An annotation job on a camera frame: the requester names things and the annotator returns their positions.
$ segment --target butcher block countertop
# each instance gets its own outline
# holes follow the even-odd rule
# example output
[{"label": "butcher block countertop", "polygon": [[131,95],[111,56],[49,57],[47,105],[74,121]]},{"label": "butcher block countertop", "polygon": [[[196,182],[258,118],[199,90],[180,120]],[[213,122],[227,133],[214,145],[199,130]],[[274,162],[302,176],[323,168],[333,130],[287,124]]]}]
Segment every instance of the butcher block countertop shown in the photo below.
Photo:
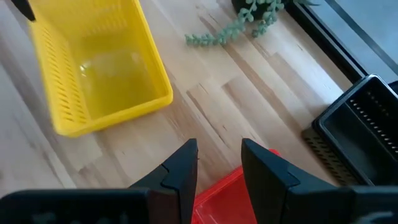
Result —
[{"label": "butcher block countertop", "polygon": [[174,90],[155,113],[80,138],[53,130],[27,21],[0,0],[0,197],[20,189],[123,188],[187,139],[199,148],[197,193],[241,164],[242,138],[335,180],[300,132],[351,83],[285,12],[268,32],[194,48],[184,34],[220,30],[230,0],[141,1]]}]

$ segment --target black plastic tray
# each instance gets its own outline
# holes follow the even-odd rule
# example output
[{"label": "black plastic tray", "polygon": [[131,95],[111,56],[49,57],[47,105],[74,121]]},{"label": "black plastic tray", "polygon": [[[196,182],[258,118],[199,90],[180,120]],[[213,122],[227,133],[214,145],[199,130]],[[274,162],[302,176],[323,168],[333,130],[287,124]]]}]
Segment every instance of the black plastic tray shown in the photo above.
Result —
[{"label": "black plastic tray", "polygon": [[[341,95],[302,135],[317,154],[323,153],[326,164],[340,163],[341,170],[348,170],[359,184],[395,185],[397,116],[398,96],[378,76],[369,75]],[[332,154],[326,156],[327,150]],[[333,174],[342,177],[341,170]]]}]

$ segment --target wooden surface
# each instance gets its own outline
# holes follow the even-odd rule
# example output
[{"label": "wooden surface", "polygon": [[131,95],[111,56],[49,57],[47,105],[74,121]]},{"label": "wooden surface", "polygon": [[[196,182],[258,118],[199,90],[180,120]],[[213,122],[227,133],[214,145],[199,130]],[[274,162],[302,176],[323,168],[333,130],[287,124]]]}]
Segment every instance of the wooden surface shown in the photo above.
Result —
[{"label": "wooden surface", "polygon": [[0,196],[31,188],[127,187],[188,138],[199,145],[197,192],[240,165],[242,138],[334,183],[300,131],[351,85],[286,13],[256,40],[195,49],[185,33],[234,17],[229,0],[141,1],[172,81],[174,102],[70,139],[52,129],[27,23],[0,0]]}]

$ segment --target red container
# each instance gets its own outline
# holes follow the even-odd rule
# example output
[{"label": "red container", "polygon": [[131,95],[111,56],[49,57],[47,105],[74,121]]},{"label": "red container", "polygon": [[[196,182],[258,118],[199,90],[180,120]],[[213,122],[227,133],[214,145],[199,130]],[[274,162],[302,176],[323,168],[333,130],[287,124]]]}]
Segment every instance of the red container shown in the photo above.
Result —
[{"label": "red container", "polygon": [[[276,150],[270,149],[279,156]],[[192,224],[256,224],[243,169],[238,167],[195,198]]]}]

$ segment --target string of pearls plant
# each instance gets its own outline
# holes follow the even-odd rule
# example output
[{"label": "string of pearls plant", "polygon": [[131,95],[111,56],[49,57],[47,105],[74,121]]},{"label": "string of pearls plant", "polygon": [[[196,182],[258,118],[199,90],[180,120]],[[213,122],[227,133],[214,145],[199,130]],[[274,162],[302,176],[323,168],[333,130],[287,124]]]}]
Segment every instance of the string of pearls plant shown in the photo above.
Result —
[{"label": "string of pearls plant", "polygon": [[185,34],[185,41],[188,45],[192,46],[209,46],[209,45],[225,45],[227,41],[235,40],[241,32],[246,30],[246,22],[254,22],[253,12],[257,10],[258,5],[267,4],[267,8],[262,15],[262,19],[257,22],[257,27],[252,30],[251,35],[256,38],[259,35],[265,34],[267,28],[277,20],[277,11],[284,9],[286,3],[296,2],[299,4],[307,4],[315,6],[316,4],[311,3],[309,0],[242,0],[246,1],[246,4],[250,4],[250,8],[241,8],[236,18],[231,24],[219,31],[214,36],[207,33],[202,36],[195,34]]}]

